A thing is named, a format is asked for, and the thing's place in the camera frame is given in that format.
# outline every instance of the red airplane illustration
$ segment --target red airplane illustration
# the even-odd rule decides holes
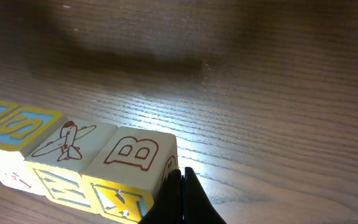
[[[96,125],[84,126],[78,129],[77,125],[73,121],[67,121],[60,129],[60,138],[48,142],[46,146],[41,147],[32,153],[32,157],[43,156],[60,149],[62,154],[57,159],[58,162],[69,159],[82,159],[80,147],[76,147],[74,142],[86,136],[96,128]]]

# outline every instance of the row of blocks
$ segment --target row of blocks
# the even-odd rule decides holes
[[[137,223],[178,168],[176,137],[0,101],[0,181]]]

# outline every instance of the brown tabletop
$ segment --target brown tabletop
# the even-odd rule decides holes
[[[0,0],[0,99],[175,134],[228,223],[358,223],[358,1]]]

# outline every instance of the wooden surface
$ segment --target wooden surface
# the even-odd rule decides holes
[[[175,134],[228,223],[358,223],[358,1],[0,0],[0,99]]]

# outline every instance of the airplane wing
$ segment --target airplane wing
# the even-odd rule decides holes
[[[48,142],[48,144],[46,144],[44,147],[33,152],[31,156],[32,157],[43,156],[45,154],[53,152],[56,149],[60,149],[65,144],[65,142],[66,142],[66,136],[61,137],[53,142]]]
[[[75,136],[75,140],[82,138],[89,134],[91,131],[93,131],[96,128],[96,125],[91,125],[88,127],[82,127],[81,129],[77,130],[77,134]]]

